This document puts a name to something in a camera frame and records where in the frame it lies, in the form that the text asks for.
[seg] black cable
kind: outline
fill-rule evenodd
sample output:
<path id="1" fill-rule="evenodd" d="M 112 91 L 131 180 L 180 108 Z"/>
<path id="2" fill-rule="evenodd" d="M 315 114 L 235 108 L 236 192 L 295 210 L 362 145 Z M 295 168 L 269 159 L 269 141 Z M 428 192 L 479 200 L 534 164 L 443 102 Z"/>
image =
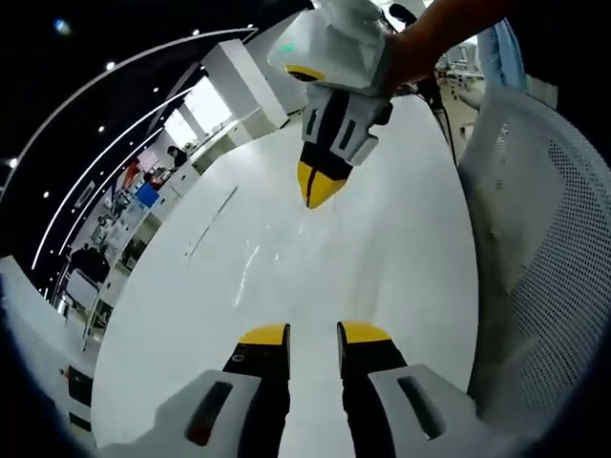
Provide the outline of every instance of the black cable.
<path id="1" fill-rule="evenodd" d="M 456 161 L 456 149 L 454 148 L 454 139 L 452 137 L 452 125 L 450 124 L 450 117 L 448 116 L 448 110 L 446 107 L 441 105 L 441 110 L 443 111 L 443 115 L 446 117 L 446 124 L 448 125 L 448 137 L 450 138 L 450 148 L 452 148 L 452 159 L 454 159 L 454 165 L 458 165 Z"/>

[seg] ceiling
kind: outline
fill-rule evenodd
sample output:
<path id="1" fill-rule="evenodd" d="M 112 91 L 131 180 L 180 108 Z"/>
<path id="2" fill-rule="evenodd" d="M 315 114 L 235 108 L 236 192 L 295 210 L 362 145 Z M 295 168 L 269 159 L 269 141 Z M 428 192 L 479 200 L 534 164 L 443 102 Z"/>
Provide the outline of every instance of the ceiling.
<path id="1" fill-rule="evenodd" d="M 15 4 L 1 31 L 7 48 L 3 69 L 9 101 L 1 123 L 0 186 L 6 189 L 0 202 L 0 257 L 14 255 L 36 287 L 49 286 L 64 261 L 57 250 L 80 213 L 71 209 L 82 189 L 91 181 L 99 185 L 133 150 L 130 142 L 140 144 L 162 121 L 155 126 L 151 120 L 158 117 L 142 122 L 95 164 L 57 215 L 31 270 L 45 230 L 74 184 L 135 121 L 201 79 L 205 71 L 198 63 L 218 41 L 245 39 L 249 32 L 190 40 L 108 73 L 41 132 L 7 185 L 9 159 L 20 156 L 58 106 L 105 73 L 107 62 L 118 64 L 189 37 L 195 29 L 218 31 L 254 24 L 263 31 L 307 7 L 307 0 L 22 0 Z M 57 31 L 58 19 L 65 21 L 70 33 Z M 180 103 L 182 97 L 170 103 L 164 109 L 166 117 Z"/>

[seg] white tabletop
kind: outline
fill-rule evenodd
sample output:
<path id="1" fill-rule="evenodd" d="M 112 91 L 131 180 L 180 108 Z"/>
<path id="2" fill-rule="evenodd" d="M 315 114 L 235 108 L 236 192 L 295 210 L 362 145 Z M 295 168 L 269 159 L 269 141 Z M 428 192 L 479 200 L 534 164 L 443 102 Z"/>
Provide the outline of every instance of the white tabletop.
<path id="1" fill-rule="evenodd" d="M 472 228 L 452 157 L 416 97 L 395 98 L 380 144 L 340 193 L 308 210 L 301 124 L 222 156 L 130 276 L 95 369 L 99 447 L 135 440 L 157 407 L 239 337 L 291 324 L 291 409 L 280 456 L 349 456 L 336 323 L 364 320 L 408 364 L 467 388 L 477 330 Z"/>

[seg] person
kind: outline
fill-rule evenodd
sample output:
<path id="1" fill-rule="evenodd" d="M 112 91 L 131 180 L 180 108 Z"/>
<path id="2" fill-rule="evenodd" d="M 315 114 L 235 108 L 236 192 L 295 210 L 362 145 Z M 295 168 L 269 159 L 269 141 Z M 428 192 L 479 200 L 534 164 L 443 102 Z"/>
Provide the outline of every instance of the person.
<path id="1" fill-rule="evenodd" d="M 609 165 L 603 114 L 611 100 L 594 68 L 608 42 L 601 8 L 568 0 L 435 0 L 408 29 L 389 37 L 389 90 L 426 78 L 449 48 L 507 19 L 528 93 L 579 129 Z"/>
<path id="2" fill-rule="evenodd" d="M 113 230 L 113 225 L 108 223 L 108 218 L 106 216 L 97 217 L 97 226 L 99 230 L 97 232 L 96 243 L 98 245 L 104 244 L 109 234 Z"/>
<path id="3" fill-rule="evenodd" d="M 71 255 L 68 270 L 73 272 L 75 269 L 93 281 L 102 282 L 110 273 L 110 264 L 97 249 L 85 243 Z"/>
<path id="4" fill-rule="evenodd" d="M 159 189 L 161 189 L 163 183 L 155 179 L 153 174 L 151 174 L 150 172 L 146 172 L 142 177 L 144 178 L 144 182 L 149 183 L 154 190 L 158 191 Z"/>
<path id="5" fill-rule="evenodd" d="M 134 181 L 137 178 L 137 174 L 140 173 L 140 161 L 138 158 L 135 158 L 129 165 L 129 167 L 127 168 L 127 170 L 125 171 L 125 177 L 123 179 L 123 188 L 129 188 L 132 183 L 134 183 Z"/>
<path id="6" fill-rule="evenodd" d="M 176 146 L 168 147 L 168 155 L 174 158 L 174 168 L 175 169 L 178 169 L 178 167 L 181 167 L 182 165 L 184 165 L 184 163 L 188 159 L 188 155 L 183 150 L 177 148 Z"/>

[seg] mesh chair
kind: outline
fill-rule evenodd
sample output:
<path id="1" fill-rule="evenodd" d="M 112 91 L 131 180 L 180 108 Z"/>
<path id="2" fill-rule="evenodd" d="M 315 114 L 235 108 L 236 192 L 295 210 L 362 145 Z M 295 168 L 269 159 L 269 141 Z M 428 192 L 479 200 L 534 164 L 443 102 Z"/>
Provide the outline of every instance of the mesh chair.
<path id="1" fill-rule="evenodd" d="M 547 106 L 487 88 L 459 166 L 474 228 L 480 321 L 470 394 L 512 432 L 550 426 L 611 308 L 611 172 Z"/>

